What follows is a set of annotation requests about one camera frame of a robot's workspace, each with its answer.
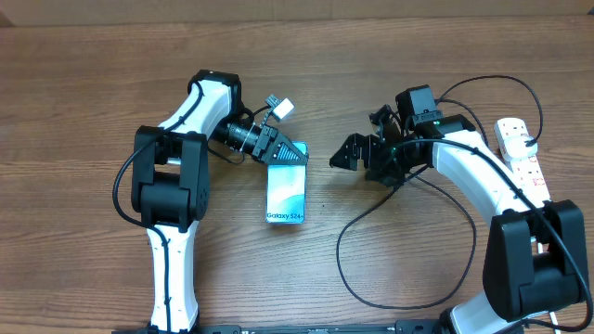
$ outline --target table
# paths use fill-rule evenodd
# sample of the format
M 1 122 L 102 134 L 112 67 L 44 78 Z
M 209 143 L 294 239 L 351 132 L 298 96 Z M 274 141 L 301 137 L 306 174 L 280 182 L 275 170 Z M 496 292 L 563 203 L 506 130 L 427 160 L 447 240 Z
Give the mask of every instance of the table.
M 297 110 L 279 128 L 310 149 L 306 222 L 265 223 L 266 168 L 209 158 L 212 195 L 196 239 L 201 323 L 375 324 L 437 317 L 482 289 L 488 231 L 435 171 L 426 177 L 469 209 L 478 247 L 468 278 L 443 305 L 367 307 L 344 288 L 335 244 L 344 225 L 387 192 L 363 171 L 330 169 L 345 137 L 412 86 L 510 74 L 545 111 L 538 157 L 554 199 L 571 199 L 594 238 L 594 19 L 365 19 L 0 29 L 0 333 L 109 333 L 146 325 L 153 305 L 146 232 L 113 210 L 115 174 L 141 124 L 169 117 L 199 69 L 239 74 L 257 109 L 275 94 Z M 451 93 L 487 128 L 502 117 L 537 130 L 534 101 L 504 80 Z M 463 113 L 444 106 L 446 115 Z M 130 175 L 121 189 L 130 212 Z M 471 229 L 443 196 L 412 181 L 345 235 L 353 288 L 384 304 L 445 296 L 461 275 Z M 594 254 L 594 244 L 589 244 Z M 590 261 L 590 273 L 593 262 Z M 575 324 L 584 305 L 559 312 Z M 549 333 L 534 328 L 530 333 Z

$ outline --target power outlet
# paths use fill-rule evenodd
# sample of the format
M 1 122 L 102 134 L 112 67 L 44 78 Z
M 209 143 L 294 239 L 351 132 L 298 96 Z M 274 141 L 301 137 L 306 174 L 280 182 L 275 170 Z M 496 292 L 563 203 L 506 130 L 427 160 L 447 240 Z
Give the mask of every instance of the power outlet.
M 534 199 L 550 200 L 549 189 L 536 157 L 537 148 L 526 149 L 524 141 L 514 140 L 518 137 L 531 138 L 526 123 L 517 118 L 501 119 L 495 124 L 495 135 L 505 164 L 518 176 L 521 188 L 530 191 Z

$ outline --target robotic arm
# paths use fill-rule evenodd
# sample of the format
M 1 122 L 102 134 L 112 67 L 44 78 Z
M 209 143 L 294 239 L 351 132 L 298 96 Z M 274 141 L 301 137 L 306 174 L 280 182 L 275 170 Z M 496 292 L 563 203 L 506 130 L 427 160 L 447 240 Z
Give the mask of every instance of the robotic arm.
M 278 119 L 292 109 L 289 100 L 270 97 L 267 103 L 269 113 Z M 185 120 L 175 125 L 180 119 Z M 194 238 L 208 205 L 209 139 L 265 164 L 305 165 L 308 160 L 278 129 L 253 122 L 241 102 L 236 74 L 199 71 L 188 84 L 186 101 L 170 119 L 160 127 L 141 126 L 135 138 L 132 205 L 148 230 L 155 305 L 148 327 L 134 333 L 196 330 Z M 180 165 L 180 173 L 155 171 L 155 164 L 165 163 Z
M 393 186 L 411 168 L 428 164 L 458 186 L 490 225 L 484 292 L 444 311 L 426 333 L 496 333 L 525 317 L 584 301 L 587 292 L 559 245 L 551 242 L 550 232 L 484 158 L 491 160 L 517 187 L 520 180 L 491 153 L 474 126 L 461 115 L 444 118 L 429 86 L 408 89 L 396 97 L 396 102 L 399 117 L 387 106 L 370 115 L 371 122 L 378 125 L 379 136 L 349 135 L 330 159 L 330 166 L 356 170 L 356 161 L 362 159 L 368 180 Z M 397 131 L 390 117 L 406 120 L 402 132 Z M 411 134 L 403 135 L 410 130 Z M 588 282 L 582 212 L 570 200 L 543 202 L 529 187 L 523 193 L 561 236 Z M 533 255 L 531 237 L 550 243 L 549 252 Z

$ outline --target white cord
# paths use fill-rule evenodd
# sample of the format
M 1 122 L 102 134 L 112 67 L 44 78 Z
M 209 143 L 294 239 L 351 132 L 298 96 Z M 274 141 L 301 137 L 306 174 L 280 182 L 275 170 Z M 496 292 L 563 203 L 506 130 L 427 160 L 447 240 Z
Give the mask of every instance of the white cord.
M 538 242 L 538 254 L 542 253 L 543 247 L 542 244 L 540 242 Z M 550 315 L 550 322 L 553 323 L 553 325 L 559 325 L 559 323 L 557 322 L 557 316 L 555 315 L 554 312 L 549 312 Z M 561 334 L 561 331 L 558 329 L 555 329 L 555 334 Z

